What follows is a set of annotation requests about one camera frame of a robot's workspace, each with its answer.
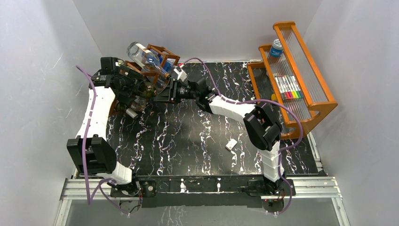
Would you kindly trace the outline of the orange wooden display shelf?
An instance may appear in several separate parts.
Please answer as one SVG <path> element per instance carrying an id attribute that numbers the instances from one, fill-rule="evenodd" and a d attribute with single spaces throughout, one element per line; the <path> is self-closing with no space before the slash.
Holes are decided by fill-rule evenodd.
<path id="1" fill-rule="evenodd" d="M 274 92 L 271 99 L 284 105 L 299 119 L 296 122 L 291 114 L 280 109 L 282 139 L 299 138 L 300 132 L 307 136 L 337 107 L 337 102 L 295 22 L 276 22 L 273 29 L 282 46 L 281 55 L 274 57 L 271 54 L 276 42 L 264 44 L 258 48 L 262 60 L 247 65 L 255 98 L 261 99 L 260 81 L 267 78 Z"/>

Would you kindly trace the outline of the blue labelled plastic bottle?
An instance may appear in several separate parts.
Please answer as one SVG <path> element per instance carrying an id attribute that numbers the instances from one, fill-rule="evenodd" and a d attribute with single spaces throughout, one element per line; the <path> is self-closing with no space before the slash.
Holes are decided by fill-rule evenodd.
<path id="1" fill-rule="evenodd" d="M 174 62 L 172 62 L 170 59 L 167 59 L 166 61 L 165 60 L 163 60 L 162 58 L 160 59 L 160 63 L 163 63 L 164 62 L 164 64 L 163 64 L 163 66 L 162 66 L 162 69 L 161 69 L 161 72 L 163 73 L 163 74 L 166 74 L 166 73 L 170 73 L 171 71 L 173 71 L 173 63 Z"/>

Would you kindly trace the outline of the dark green wine bottle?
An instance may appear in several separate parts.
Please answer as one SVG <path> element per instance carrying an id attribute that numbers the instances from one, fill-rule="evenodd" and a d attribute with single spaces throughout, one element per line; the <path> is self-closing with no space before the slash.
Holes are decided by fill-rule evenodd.
<path id="1" fill-rule="evenodd" d="M 154 68 L 148 70 L 146 67 L 142 68 L 139 64 L 131 61 L 125 61 L 123 65 L 141 75 L 141 78 L 136 79 L 134 84 L 134 95 L 146 99 L 154 98 L 166 87 L 167 76 L 155 71 Z"/>

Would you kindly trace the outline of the row of coloured markers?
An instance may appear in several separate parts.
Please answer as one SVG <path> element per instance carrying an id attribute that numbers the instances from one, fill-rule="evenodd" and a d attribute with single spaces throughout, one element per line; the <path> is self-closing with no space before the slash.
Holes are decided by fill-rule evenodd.
<path id="1" fill-rule="evenodd" d="M 283 100 L 304 98 L 303 92 L 293 74 L 274 76 L 274 79 Z"/>

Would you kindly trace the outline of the blue lidded small jar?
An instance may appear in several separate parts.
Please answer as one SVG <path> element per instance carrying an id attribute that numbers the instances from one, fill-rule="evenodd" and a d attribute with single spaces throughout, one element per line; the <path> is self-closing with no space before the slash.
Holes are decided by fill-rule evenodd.
<path id="1" fill-rule="evenodd" d="M 273 57 L 280 57 L 283 53 L 283 47 L 279 39 L 275 39 L 272 42 L 271 48 L 270 48 L 270 55 Z"/>

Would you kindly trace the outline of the silver-capped dark wine bottle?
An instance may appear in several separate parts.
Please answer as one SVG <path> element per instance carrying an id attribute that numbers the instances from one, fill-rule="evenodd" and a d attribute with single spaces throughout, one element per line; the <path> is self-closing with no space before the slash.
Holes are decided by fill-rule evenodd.
<path id="1" fill-rule="evenodd" d="M 120 101 L 116 102 L 115 111 L 118 113 L 127 114 L 132 119 L 136 119 L 138 117 L 138 113 L 135 112 L 133 108 L 131 108 L 130 106 L 127 106 L 126 104 L 124 104 Z"/>

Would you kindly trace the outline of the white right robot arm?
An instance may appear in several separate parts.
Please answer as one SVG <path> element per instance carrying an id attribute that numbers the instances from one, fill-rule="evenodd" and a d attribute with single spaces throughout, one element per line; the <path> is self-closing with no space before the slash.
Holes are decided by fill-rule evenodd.
<path id="1" fill-rule="evenodd" d="M 233 119 L 245 126 L 248 137 L 260 154 L 263 164 L 263 188 L 248 186 L 248 191 L 277 195 L 284 188 L 280 141 L 282 126 L 266 103 L 243 104 L 218 94 L 207 86 L 205 79 L 183 83 L 170 79 L 154 97 L 155 102 L 177 104 L 183 99 L 195 100 L 202 111 Z"/>

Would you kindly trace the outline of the small white box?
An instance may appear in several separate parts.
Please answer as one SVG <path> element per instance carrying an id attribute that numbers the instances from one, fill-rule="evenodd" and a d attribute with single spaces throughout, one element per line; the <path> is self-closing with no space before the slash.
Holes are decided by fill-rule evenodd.
<path id="1" fill-rule="evenodd" d="M 229 142 L 225 145 L 225 148 L 229 151 L 232 151 L 237 144 L 237 140 L 230 139 Z"/>

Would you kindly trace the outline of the clear glass corked bottle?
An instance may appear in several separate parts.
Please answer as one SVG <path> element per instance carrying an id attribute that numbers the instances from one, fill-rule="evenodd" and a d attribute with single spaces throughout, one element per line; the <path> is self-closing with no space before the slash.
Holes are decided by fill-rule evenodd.
<path id="1" fill-rule="evenodd" d="M 170 78 L 170 74 L 161 66 L 158 56 L 139 42 L 132 42 L 127 47 L 126 53 L 132 60 L 126 63 L 127 67 L 147 77 L 150 81 L 156 82 L 159 79 Z"/>

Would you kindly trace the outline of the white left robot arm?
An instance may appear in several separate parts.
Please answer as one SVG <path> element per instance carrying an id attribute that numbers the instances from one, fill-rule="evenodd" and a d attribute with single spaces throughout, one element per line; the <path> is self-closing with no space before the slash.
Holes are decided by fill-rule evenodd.
<path id="1" fill-rule="evenodd" d="M 88 105 L 81 128 L 74 138 L 67 140 L 66 148 L 85 179 L 88 198 L 92 195 L 89 176 L 101 177 L 123 195 L 136 196 L 141 184 L 135 172 L 117 160 L 106 132 L 110 114 L 132 112 L 134 98 L 143 95 L 150 83 L 117 57 L 102 57 L 100 64 L 100 69 L 92 75 L 76 66 L 88 80 Z"/>

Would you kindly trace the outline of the small yellow object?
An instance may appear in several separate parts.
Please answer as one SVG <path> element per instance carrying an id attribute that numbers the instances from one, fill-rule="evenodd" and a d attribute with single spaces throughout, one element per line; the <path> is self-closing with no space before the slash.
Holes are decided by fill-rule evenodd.
<path id="1" fill-rule="evenodd" d="M 271 95 L 271 100 L 277 102 L 277 96 L 275 94 L 272 94 Z"/>

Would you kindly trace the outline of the brown wooden wine rack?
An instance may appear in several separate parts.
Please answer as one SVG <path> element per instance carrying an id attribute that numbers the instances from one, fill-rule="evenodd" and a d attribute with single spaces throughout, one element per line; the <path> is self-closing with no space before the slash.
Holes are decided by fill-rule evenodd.
<path id="1" fill-rule="evenodd" d="M 119 60 L 122 78 L 116 79 L 114 113 L 139 113 L 146 108 L 149 99 L 165 88 L 171 71 L 178 64 L 180 56 L 162 46 L 137 41 L 127 47 L 130 60 Z"/>

